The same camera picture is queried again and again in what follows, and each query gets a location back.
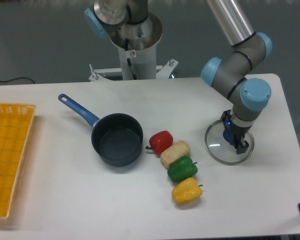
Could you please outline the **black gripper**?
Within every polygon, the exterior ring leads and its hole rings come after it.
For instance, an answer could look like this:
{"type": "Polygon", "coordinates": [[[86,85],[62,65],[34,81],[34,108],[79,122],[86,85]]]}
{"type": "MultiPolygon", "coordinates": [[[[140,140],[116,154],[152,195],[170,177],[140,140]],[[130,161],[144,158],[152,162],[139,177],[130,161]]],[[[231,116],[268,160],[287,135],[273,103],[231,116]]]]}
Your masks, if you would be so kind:
{"type": "Polygon", "coordinates": [[[244,154],[249,148],[249,143],[245,140],[245,135],[251,126],[242,127],[235,124],[234,115],[230,110],[226,110],[220,117],[223,123],[223,138],[236,149],[236,154],[244,154]]]}

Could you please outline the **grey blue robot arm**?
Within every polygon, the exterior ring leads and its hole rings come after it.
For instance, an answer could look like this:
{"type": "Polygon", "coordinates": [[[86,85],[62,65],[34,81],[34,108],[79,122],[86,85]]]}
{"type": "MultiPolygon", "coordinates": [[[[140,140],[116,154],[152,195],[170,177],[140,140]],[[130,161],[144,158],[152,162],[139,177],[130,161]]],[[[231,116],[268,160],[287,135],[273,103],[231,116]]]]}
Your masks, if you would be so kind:
{"type": "MultiPolygon", "coordinates": [[[[273,44],[253,29],[237,1],[210,0],[208,5],[233,51],[226,60],[210,59],[201,78],[232,103],[220,118],[223,137],[237,154],[243,154],[249,147],[246,133],[272,94],[265,80],[246,76],[269,56],[273,44]]],[[[163,28],[146,0],[97,0],[84,11],[84,18],[97,36],[109,38],[117,47],[124,80],[156,78],[156,45],[163,28]]]]}

